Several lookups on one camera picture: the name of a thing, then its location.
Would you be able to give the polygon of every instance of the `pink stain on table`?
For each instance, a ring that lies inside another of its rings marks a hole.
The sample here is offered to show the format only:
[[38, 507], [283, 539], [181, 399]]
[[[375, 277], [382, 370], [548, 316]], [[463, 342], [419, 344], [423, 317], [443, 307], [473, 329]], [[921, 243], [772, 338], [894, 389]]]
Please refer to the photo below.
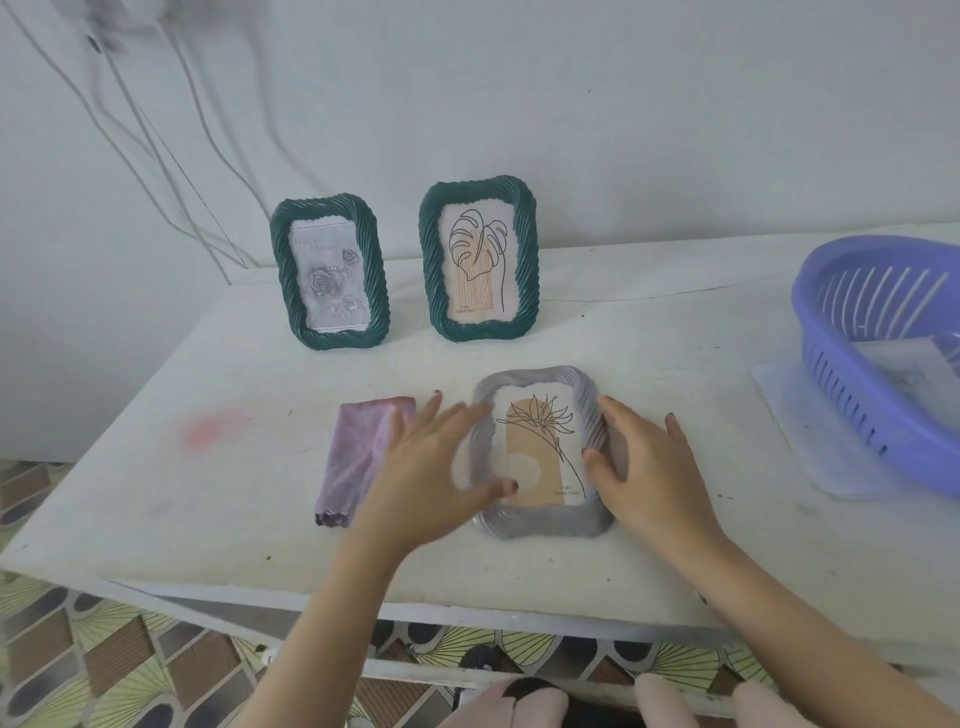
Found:
[[237, 409], [214, 412], [191, 420], [180, 431], [180, 446], [191, 452], [207, 450], [223, 442], [248, 419]]

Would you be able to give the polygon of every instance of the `green picture frame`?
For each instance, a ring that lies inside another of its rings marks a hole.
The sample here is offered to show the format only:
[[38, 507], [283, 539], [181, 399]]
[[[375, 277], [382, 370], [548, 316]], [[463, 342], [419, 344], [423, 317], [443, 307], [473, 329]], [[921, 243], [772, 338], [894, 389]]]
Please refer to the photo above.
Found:
[[[306, 306], [297, 283], [300, 271], [290, 249], [290, 226], [297, 220], [318, 220], [332, 215], [345, 217], [356, 226], [357, 247], [363, 257], [364, 292], [370, 305], [370, 324], [362, 331], [316, 331], [306, 324]], [[376, 217], [367, 203], [346, 192], [314, 200], [284, 200], [270, 220], [270, 232], [290, 329], [304, 346], [316, 351], [368, 349], [383, 341], [390, 330], [390, 299], [376, 235]]]
[[[511, 321], [463, 324], [448, 315], [450, 299], [444, 283], [444, 242], [439, 222], [447, 205], [469, 205], [482, 200], [502, 200], [514, 207], [516, 286], [519, 305]], [[516, 339], [537, 320], [540, 311], [540, 257], [537, 244], [537, 201], [522, 180], [509, 175], [477, 182], [437, 182], [420, 203], [420, 247], [430, 323], [454, 342], [475, 339]]]

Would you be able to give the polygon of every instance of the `hand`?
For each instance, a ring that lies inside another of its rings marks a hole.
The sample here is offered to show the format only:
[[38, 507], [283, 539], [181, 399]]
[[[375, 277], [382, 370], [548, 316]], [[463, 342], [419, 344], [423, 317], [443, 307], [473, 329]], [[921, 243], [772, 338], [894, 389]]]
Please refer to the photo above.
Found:
[[440, 412], [442, 400], [436, 392], [408, 425], [394, 410], [387, 455], [348, 529], [352, 537], [382, 546], [399, 560], [517, 490], [509, 478], [457, 490], [450, 473], [453, 455], [492, 405], [458, 402]]
[[629, 464], [622, 481], [602, 453], [584, 451], [590, 478], [611, 513], [677, 568], [705, 549], [727, 546], [676, 416], [666, 416], [664, 431], [622, 402], [597, 401], [607, 424], [627, 443]]

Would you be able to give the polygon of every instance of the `floor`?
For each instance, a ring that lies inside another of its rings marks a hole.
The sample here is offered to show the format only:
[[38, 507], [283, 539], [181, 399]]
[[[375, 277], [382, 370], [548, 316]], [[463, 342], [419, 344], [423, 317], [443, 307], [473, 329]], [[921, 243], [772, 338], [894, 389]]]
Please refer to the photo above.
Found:
[[[68, 471], [0, 461], [0, 548]], [[241, 617], [246, 609], [213, 608]], [[273, 622], [283, 625], [296, 615], [278, 617]], [[449, 667], [483, 658], [517, 674], [622, 685], [654, 671], [683, 690], [716, 694], [730, 694], [748, 679], [771, 684], [745, 650], [437, 624], [379, 621], [370, 654]], [[265, 671], [261, 657], [255, 644], [160, 614], [27, 576], [0, 579], [0, 726], [227, 726]], [[348, 725], [434, 728], [450, 714], [453, 699], [448, 688], [363, 679]]]

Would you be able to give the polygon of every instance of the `wall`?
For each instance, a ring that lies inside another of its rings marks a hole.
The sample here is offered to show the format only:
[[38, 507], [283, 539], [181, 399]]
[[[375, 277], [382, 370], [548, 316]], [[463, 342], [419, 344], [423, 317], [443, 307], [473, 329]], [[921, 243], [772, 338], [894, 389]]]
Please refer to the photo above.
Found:
[[[75, 31], [47, 3], [11, 2], [86, 88]], [[957, 8], [207, 0], [190, 23], [271, 204], [316, 193], [266, 134], [252, 48], [288, 146], [322, 192], [364, 197], [399, 257], [419, 251], [430, 183], [502, 172], [536, 194], [545, 245], [956, 219]], [[269, 260], [266, 224], [205, 145], [168, 49], [144, 36], [119, 63], [224, 227]], [[223, 283], [3, 12], [0, 88], [0, 457], [74, 459]]]

